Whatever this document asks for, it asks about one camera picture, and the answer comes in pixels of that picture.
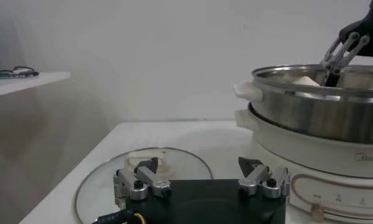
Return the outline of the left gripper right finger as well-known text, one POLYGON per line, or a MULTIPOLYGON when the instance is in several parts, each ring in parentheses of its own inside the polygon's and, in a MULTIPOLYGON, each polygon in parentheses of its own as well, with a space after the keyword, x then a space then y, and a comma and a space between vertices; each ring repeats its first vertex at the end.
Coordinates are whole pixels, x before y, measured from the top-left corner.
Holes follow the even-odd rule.
POLYGON ((266 198, 290 195, 290 172, 286 167, 271 170, 260 160, 245 157, 239 157, 238 164, 244 175, 238 180, 238 186, 245 196, 254 196, 258 191, 266 198))

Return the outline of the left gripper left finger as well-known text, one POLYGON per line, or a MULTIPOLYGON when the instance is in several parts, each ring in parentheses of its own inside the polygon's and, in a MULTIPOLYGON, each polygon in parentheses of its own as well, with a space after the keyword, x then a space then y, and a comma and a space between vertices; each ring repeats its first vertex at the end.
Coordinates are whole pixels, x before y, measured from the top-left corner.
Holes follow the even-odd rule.
POLYGON ((171 196, 171 182, 157 175, 158 158, 141 161, 134 168, 118 169, 113 175, 115 199, 145 200, 149 190, 160 198, 171 196))

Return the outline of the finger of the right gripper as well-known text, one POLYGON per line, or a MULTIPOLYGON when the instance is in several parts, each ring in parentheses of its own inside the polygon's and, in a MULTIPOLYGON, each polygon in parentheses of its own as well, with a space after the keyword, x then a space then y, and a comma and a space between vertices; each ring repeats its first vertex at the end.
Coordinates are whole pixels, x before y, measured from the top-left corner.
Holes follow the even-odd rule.
POLYGON ((370 42, 369 35, 352 32, 343 43, 338 37, 324 54, 320 65, 325 73, 321 86, 335 87, 341 70, 370 42))

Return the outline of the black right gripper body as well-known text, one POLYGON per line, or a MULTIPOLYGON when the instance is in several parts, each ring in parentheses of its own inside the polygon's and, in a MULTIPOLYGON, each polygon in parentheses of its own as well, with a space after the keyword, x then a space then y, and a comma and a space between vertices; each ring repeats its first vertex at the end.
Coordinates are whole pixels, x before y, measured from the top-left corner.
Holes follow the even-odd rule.
POLYGON ((367 15, 354 23, 351 23, 340 30, 339 39, 344 43, 352 32, 358 33, 361 37, 367 35, 369 42, 357 53, 358 56, 373 57, 373 0, 370 3, 367 15))

